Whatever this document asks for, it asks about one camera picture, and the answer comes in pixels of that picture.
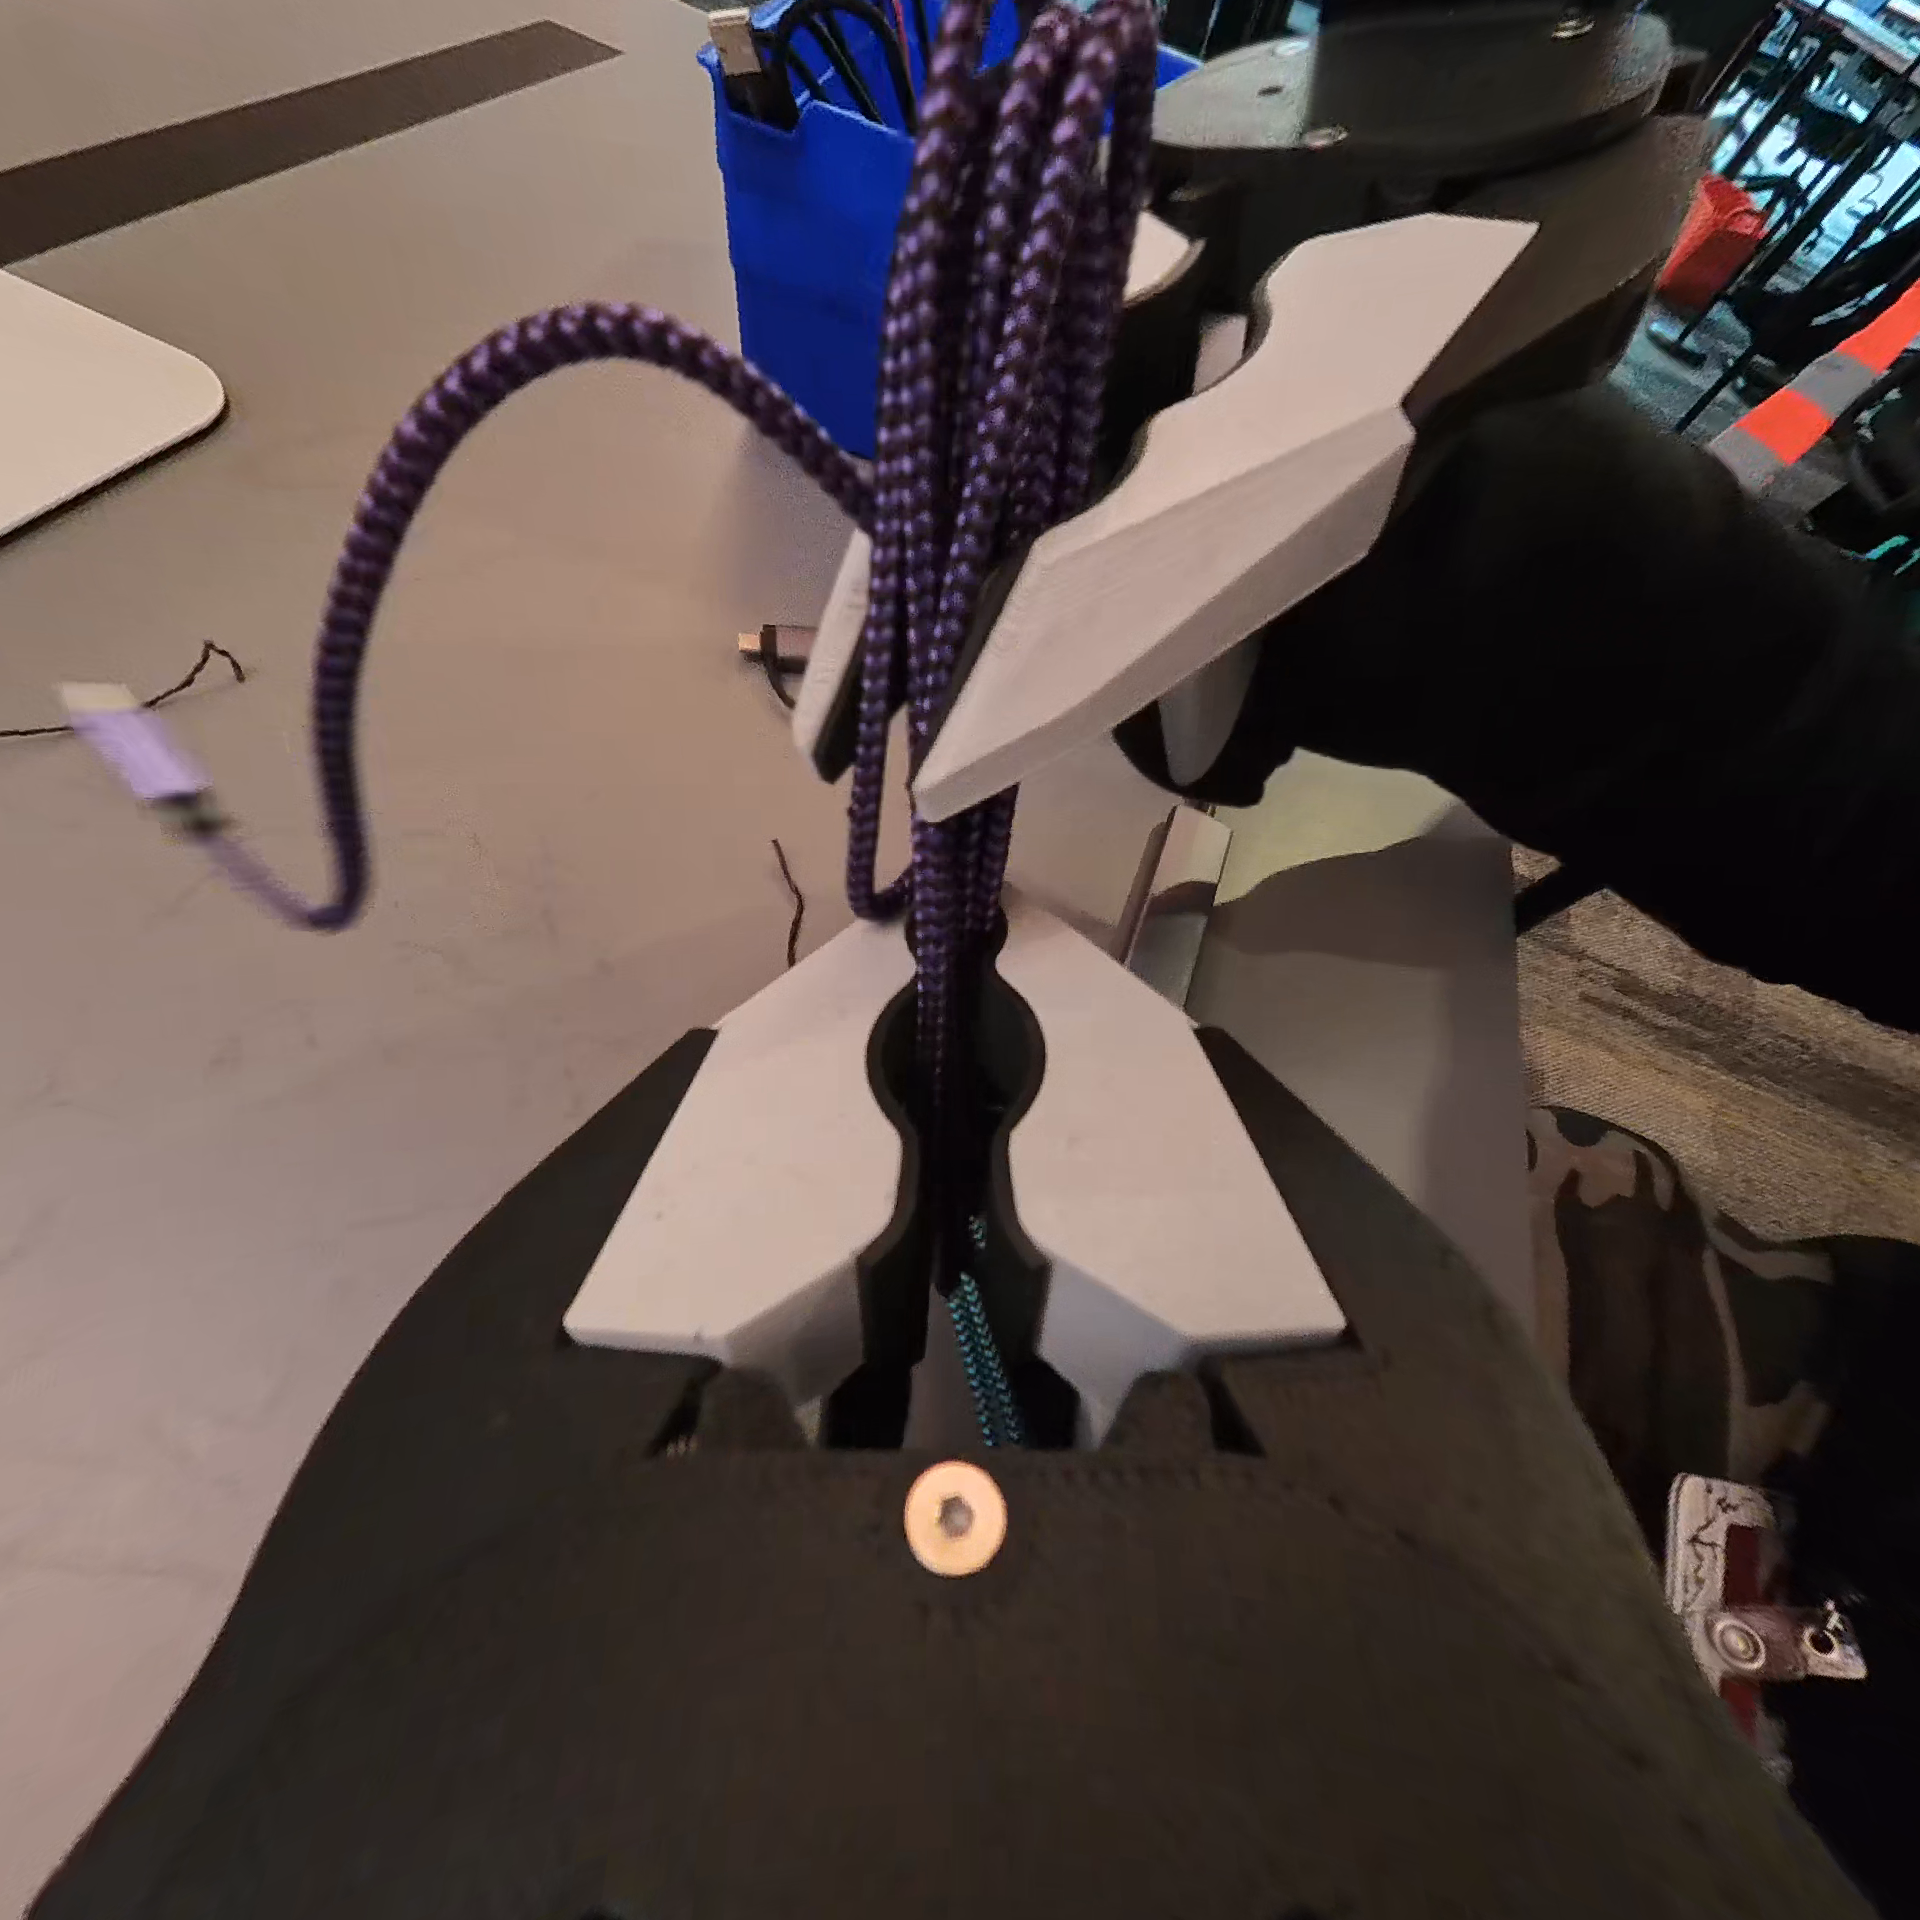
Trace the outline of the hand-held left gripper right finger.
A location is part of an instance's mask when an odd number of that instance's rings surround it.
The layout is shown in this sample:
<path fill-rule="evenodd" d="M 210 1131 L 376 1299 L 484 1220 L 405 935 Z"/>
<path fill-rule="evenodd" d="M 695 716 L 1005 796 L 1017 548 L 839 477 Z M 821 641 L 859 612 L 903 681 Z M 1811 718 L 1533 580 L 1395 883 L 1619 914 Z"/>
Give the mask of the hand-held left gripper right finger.
<path fill-rule="evenodd" d="M 997 977 L 1040 1029 L 1005 1150 L 1045 1262 L 1037 1357 L 1097 1446 L 1141 1375 L 1325 1348 L 1349 1319 L 1181 1005 L 1009 897 Z"/>

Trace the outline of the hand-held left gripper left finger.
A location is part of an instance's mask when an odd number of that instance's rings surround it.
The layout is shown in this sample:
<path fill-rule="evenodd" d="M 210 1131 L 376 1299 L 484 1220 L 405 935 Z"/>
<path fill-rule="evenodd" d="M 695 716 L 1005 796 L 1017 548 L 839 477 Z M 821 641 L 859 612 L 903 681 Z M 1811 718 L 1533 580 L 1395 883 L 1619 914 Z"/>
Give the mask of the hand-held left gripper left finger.
<path fill-rule="evenodd" d="M 713 1029 L 564 1311 L 573 1345 L 763 1373 L 794 1407 L 852 1375 L 857 1258 L 903 1165 L 868 1042 L 909 979 L 903 932 L 855 924 Z"/>

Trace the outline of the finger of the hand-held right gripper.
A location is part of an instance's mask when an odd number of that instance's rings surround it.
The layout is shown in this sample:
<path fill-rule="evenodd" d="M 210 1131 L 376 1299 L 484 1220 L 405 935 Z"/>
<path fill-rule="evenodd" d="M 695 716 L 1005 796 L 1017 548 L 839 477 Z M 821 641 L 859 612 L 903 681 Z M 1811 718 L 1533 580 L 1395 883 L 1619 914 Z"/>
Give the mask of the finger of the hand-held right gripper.
<path fill-rule="evenodd" d="M 1201 237 L 1180 234 L 1160 214 L 1141 217 L 1096 444 L 1096 491 L 1117 477 L 1148 421 L 1194 393 L 1202 347 L 1205 252 Z M 855 755 L 871 561 L 868 538 L 852 535 L 795 697 L 795 743 L 831 783 L 842 779 Z"/>
<path fill-rule="evenodd" d="M 1405 397 L 1533 234 L 1425 212 L 1274 265 L 1236 369 L 1029 548 L 920 757 L 920 817 L 1033 777 L 1363 561 L 1412 447 Z"/>

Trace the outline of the grey usb adapter hub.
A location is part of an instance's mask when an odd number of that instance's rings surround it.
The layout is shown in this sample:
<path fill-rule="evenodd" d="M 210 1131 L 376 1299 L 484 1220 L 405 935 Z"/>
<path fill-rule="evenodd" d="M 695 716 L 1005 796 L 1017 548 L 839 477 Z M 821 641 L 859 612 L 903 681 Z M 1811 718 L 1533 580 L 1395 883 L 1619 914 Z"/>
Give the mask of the grey usb adapter hub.
<path fill-rule="evenodd" d="M 779 700 L 795 711 L 813 629 L 767 622 L 737 641 Z M 1143 834 L 1128 898 L 1106 939 L 1108 953 L 1151 989 L 1187 1005 L 1228 866 L 1233 828 L 1209 807 L 1170 805 Z"/>

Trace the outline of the person's right forearm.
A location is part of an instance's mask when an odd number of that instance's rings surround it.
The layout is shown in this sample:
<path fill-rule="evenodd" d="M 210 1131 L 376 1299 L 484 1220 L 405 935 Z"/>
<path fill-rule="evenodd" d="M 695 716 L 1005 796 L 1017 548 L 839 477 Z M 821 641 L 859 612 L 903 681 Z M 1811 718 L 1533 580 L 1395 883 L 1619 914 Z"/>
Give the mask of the person's right forearm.
<path fill-rule="evenodd" d="M 1916 637 L 1739 491 L 1653 555 L 1600 615 L 1619 684 L 1533 718 L 1477 812 L 1716 965 L 1916 1035 Z"/>

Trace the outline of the person's right hand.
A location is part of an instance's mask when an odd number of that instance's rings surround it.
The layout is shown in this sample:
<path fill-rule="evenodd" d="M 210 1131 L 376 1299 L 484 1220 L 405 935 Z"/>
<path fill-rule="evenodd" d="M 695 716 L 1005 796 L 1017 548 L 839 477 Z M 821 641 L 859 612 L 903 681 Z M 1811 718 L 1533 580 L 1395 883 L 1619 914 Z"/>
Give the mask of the person's right hand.
<path fill-rule="evenodd" d="M 1249 807 L 1297 751 L 1412 773 L 1548 847 L 1551 819 L 1763 693 L 1818 554 L 1701 446 L 1607 389 L 1498 407 L 1426 459 L 1371 551 L 1253 635 L 1199 775 L 1153 707 L 1155 786 Z"/>

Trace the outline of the blue plastic bin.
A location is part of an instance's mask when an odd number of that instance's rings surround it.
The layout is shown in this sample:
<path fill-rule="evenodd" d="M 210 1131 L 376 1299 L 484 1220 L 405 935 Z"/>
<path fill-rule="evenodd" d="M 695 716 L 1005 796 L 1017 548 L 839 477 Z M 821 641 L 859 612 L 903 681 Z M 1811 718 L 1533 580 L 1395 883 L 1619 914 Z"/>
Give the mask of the blue plastic bin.
<path fill-rule="evenodd" d="M 881 314 L 946 5 L 748 5 L 700 59 L 744 351 L 863 462 Z"/>

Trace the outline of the orange striped traffic cone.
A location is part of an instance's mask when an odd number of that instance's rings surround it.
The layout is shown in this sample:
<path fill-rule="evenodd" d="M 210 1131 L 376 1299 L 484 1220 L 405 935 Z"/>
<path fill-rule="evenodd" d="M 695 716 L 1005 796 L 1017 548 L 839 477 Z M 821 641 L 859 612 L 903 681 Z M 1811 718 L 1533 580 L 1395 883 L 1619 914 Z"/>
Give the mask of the orange striped traffic cone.
<path fill-rule="evenodd" d="M 1808 493 L 1796 481 L 1821 442 L 1860 419 L 1908 373 L 1917 339 L 1917 283 L 1912 282 L 1874 319 L 1811 361 L 1709 444 L 1709 458 L 1739 489 L 1786 509 Z"/>

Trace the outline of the person's camouflage pants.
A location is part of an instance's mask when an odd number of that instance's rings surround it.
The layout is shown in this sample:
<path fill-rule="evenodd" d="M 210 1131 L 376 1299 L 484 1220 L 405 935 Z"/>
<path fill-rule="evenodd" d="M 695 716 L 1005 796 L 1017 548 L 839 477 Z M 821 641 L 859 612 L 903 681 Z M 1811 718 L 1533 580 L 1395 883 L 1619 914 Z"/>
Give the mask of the person's camouflage pants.
<path fill-rule="evenodd" d="M 1585 1111 L 1528 1113 L 1539 1341 L 1648 1548 L 1680 1476 L 1768 1483 L 1834 1412 L 1834 1255 L 1765 1239 L 1657 1143 Z"/>

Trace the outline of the white flat board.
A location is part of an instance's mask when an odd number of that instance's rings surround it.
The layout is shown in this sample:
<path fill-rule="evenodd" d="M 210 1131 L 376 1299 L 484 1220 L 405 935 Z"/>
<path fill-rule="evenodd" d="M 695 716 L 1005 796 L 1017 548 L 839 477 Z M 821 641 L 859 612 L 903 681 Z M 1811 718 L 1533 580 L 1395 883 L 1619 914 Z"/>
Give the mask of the white flat board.
<path fill-rule="evenodd" d="M 192 351 L 2 274 L 2 539 L 202 438 L 227 410 Z"/>

